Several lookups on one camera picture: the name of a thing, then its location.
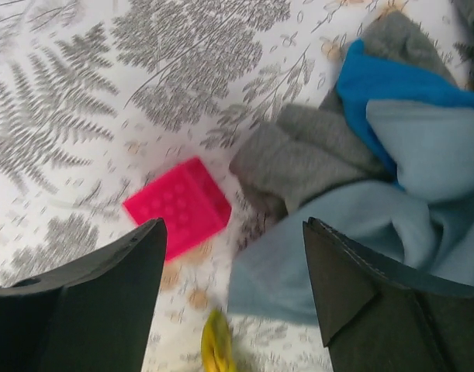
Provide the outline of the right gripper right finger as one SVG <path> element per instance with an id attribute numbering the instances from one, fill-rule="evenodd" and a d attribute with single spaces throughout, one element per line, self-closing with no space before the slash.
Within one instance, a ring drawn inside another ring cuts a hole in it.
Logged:
<path id="1" fill-rule="evenodd" d="M 318 219 L 303 223 L 323 344 L 336 371 L 474 372 L 474 287 L 408 267 Z"/>

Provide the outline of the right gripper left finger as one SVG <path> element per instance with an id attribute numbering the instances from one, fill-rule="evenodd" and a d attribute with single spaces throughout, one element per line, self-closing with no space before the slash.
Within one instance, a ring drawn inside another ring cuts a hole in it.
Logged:
<path id="1" fill-rule="evenodd" d="M 167 229 L 152 219 L 56 269 L 0 287 L 0 371 L 139 371 Z"/>

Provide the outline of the grey cloth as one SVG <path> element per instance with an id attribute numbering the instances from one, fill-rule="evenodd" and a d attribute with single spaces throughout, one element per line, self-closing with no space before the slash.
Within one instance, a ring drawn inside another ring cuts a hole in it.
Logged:
<path id="1" fill-rule="evenodd" d="M 402 12 L 374 21 L 361 39 L 369 56 L 422 67 L 456 83 L 433 43 Z M 392 178 L 349 129 L 335 90 L 318 108 L 288 104 L 274 122 L 263 122 L 237 151 L 230 172 L 259 212 L 279 219 L 343 184 Z"/>

